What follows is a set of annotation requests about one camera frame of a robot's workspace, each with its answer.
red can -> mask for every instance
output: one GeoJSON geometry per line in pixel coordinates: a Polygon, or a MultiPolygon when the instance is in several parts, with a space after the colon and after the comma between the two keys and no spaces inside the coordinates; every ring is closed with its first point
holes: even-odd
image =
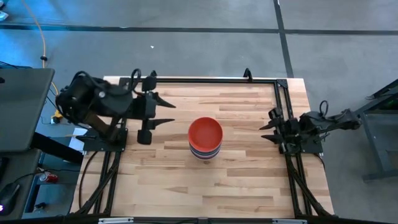
{"type": "Polygon", "coordinates": [[[40,181],[46,182],[46,183],[57,183],[58,182],[58,176],[55,174],[52,174],[50,172],[44,172],[44,174],[42,174],[39,179],[40,179],[40,181]]]}

wood grain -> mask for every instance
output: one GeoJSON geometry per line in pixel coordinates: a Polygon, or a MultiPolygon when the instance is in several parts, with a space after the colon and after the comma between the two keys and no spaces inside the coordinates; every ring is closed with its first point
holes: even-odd
{"type": "MultiPolygon", "coordinates": [[[[117,84],[119,77],[105,79],[117,84]]],[[[294,115],[300,116],[309,110],[304,82],[288,79],[288,83],[294,115]]],[[[136,142],[140,122],[127,122],[129,137],[119,166],[112,216],[294,216],[285,159],[277,146],[260,137],[272,130],[258,131],[269,121],[267,112],[275,107],[272,85],[158,83],[156,90],[177,106],[158,107],[157,118],[175,121],[153,131],[150,146],[136,142]],[[216,118],[224,131],[221,151],[210,161],[195,158],[188,147],[188,127],[201,116],[216,118]]],[[[88,168],[83,202],[98,185],[103,156],[99,152],[88,168]]],[[[333,212],[321,162],[313,155],[303,155],[303,163],[310,190],[333,212]]],[[[304,211],[300,190],[298,196],[304,211]]],[[[78,186],[71,212],[77,209],[78,186]]]]}

red bowl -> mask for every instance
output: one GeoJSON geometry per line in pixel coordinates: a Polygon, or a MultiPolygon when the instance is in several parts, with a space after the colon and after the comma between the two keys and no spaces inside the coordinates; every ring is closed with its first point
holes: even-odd
{"type": "Polygon", "coordinates": [[[215,150],[223,140],[223,129],[213,118],[198,118],[188,130],[189,143],[200,152],[215,150]]]}

concrete floor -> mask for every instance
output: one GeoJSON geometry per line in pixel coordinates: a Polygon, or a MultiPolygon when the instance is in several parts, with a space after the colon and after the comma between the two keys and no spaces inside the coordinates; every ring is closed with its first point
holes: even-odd
{"type": "MultiPolygon", "coordinates": [[[[43,24],[136,27],[277,28],[272,0],[26,0],[43,24]]],[[[280,0],[286,29],[396,30],[393,0],[280,0]]],[[[32,23],[18,0],[4,9],[10,23],[32,23]]],[[[85,70],[92,76],[144,74],[240,77],[246,67],[256,77],[287,77],[278,34],[68,32],[46,31],[54,82],[69,84],[85,70]]],[[[0,30],[0,60],[40,67],[37,31],[0,30]]],[[[353,110],[398,76],[398,37],[381,35],[287,35],[294,77],[304,78],[310,104],[328,100],[330,114],[353,110]]],[[[53,113],[47,103],[42,116],[53,113]]],[[[73,126],[40,124],[51,136],[73,126]]],[[[324,143],[326,176],[337,215],[398,221],[398,178],[365,184],[376,171],[364,131],[334,131],[324,143]]]]}

butcher block tabletop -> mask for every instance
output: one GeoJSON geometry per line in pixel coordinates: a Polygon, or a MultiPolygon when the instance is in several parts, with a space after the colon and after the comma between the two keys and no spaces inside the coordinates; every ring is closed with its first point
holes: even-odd
{"type": "MultiPolygon", "coordinates": [[[[104,79],[118,84],[119,78],[104,79]]],[[[294,116],[299,117],[310,110],[304,81],[287,81],[294,116]]],[[[156,118],[175,121],[156,127],[152,144],[145,146],[136,140],[141,122],[128,120],[129,134],[119,165],[112,216],[294,217],[285,158],[277,145],[260,137],[272,130],[259,131],[269,121],[268,111],[276,107],[273,85],[158,83],[155,91],[177,107],[158,106],[156,118]],[[223,128],[221,151],[209,161],[197,159],[188,145],[189,125],[204,116],[217,119],[223,128]]],[[[81,172],[90,155],[85,156],[81,172]]],[[[83,203],[98,185],[103,157],[103,152],[97,153],[88,166],[82,185],[83,203]]],[[[333,213],[321,161],[312,154],[303,154],[302,160],[308,188],[333,213]]],[[[78,210],[80,177],[71,212],[78,210]]],[[[302,193],[297,189],[304,211],[302,193]]]]}

